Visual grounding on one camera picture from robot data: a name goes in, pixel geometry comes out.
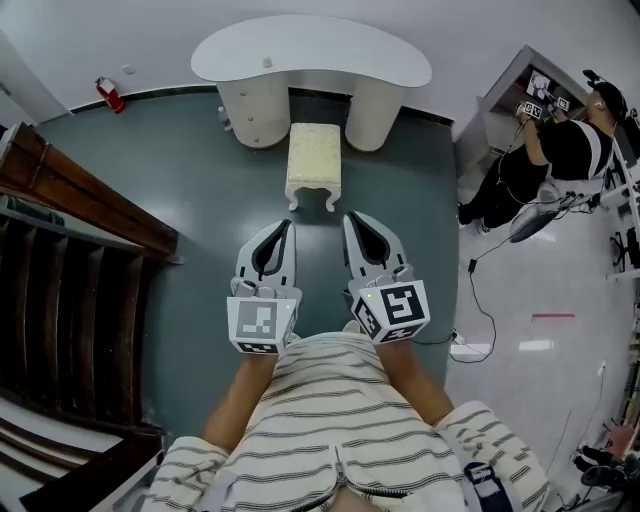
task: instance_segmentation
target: striped shirt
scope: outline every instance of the striped shirt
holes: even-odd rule
[[[289,345],[233,453],[176,440],[144,511],[196,512],[216,488],[225,512],[325,511],[346,485],[382,510],[464,512],[462,469],[440,429],[509,479],[524,512],[541,508],[543,469],[489,408],[470,402],[425,424],[389,385],[368,338],[340,332]]]

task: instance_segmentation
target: wrist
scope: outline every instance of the wrist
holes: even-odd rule
[[[266,376],[271,378],[273,374],[273,370],[278,363],[278,356],[276,355],[258,355],[258,354],[248,354],[245,356],[244,361],[242,362],[241,368],[250,371],[254,376]]]

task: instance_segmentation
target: white stool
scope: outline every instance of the white stool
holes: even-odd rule
[[[327,210],[335,211],[333,203],[342,193],[340,127],[335,124],[293,123],[289,136],[289,163],[284,195],[298,207],[296,190],[326,188],[331,192]]]

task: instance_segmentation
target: dark green floor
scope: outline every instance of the dark green floor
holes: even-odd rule
[[[371,215],[401,238],[425,282],[431,323],[419,341],[453,327],[458,228],[449,128],[401,117],[385,146],[364,155],[343,142],[342,198],[302,190],[287,209],[288,140],[267,151],[241,146],[216,118],[219,98],[195,94],[130,103],[116,116],[97,109],[49,122],[40,132],[86,169],[181,232],[183,266],[155,281],[147,310],[143,395],[148,418],[170,435],[198,434],[240,361],[227,341],[225,298],[240,247],[284,217],[296,223],[297,286],[304,302],[296,332],[340,330],[349,313],[339,293],[340,221],[348,210]],[[344,125],[347,104],[292,98],[294,122]],[[447,344],[416,347],[444,380]]]

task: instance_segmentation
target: black cap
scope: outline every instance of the black cap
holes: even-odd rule
[[[624,96],[615,85],[609,82],[597,82],[593,83],[589,81],[589,85],[593,87],[594,91],[598,91],[605,105],[611,115],[620,123],[627,117],[627,102],[624,100]]]

